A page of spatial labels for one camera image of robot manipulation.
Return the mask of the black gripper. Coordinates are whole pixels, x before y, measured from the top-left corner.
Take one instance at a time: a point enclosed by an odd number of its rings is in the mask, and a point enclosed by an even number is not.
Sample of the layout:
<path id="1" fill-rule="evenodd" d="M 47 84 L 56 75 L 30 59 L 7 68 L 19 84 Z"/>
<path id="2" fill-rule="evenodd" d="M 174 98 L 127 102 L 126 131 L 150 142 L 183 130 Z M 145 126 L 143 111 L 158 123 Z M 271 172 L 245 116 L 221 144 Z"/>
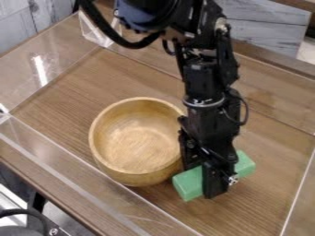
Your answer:
<path id="1" fill-rule="evenodd" d="M 179 117 L 182 165 L 189 171 L 202 162 L 202 190 L 209 199 L 229 191 L 237 174 L 239 158 L 233 142 L 249 120 L 249 106 L 242 117 L 242 103 L 239 93 L 229 93 L 211 103 L 185 101 L 187 114 Z"/>

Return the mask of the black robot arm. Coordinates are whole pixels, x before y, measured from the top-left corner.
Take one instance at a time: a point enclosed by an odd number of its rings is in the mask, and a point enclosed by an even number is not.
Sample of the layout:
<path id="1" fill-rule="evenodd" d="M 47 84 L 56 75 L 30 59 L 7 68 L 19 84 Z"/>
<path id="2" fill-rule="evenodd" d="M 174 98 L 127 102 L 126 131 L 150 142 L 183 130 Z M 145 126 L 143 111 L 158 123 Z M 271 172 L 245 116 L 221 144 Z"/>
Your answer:
<path id="1" fill-rule="evenodd" d="M 145 36 L 141 41 L 119 35 L 95 0 L 78 5 L 119 46 L 137 50 L 161 40 L 177 58 L 187 114 L 179 117 L 183 173 L 173 183 L 185 199 L 218 197 L 242 177 L 234 139 L 249 121 L 249 104 L 233 87 L 241 65 L 221 5 L 214 0 L 115 0 L 114 17 Z"/>

